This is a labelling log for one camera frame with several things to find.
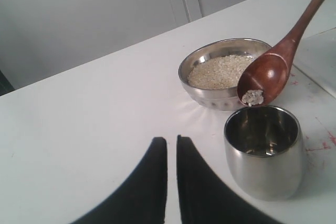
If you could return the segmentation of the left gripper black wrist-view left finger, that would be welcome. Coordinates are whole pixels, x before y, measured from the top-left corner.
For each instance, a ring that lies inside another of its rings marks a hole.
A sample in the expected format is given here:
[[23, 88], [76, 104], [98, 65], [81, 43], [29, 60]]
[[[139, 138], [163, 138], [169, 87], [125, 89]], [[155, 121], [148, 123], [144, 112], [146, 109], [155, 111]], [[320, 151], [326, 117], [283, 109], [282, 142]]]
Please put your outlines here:
[[127, 179], [74, 223], [164, 223], [167, 199], [167, 143], [153, 138]]

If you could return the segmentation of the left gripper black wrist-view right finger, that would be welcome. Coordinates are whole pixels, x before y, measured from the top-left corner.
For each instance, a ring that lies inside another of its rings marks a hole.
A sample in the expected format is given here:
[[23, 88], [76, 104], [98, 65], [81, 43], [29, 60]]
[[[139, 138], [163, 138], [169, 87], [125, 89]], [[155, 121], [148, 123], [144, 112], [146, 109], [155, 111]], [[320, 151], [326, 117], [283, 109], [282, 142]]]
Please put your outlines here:
[[177, 136], [176, 175], [182, 223], [279, 223], [239, 197], [186, 136]]

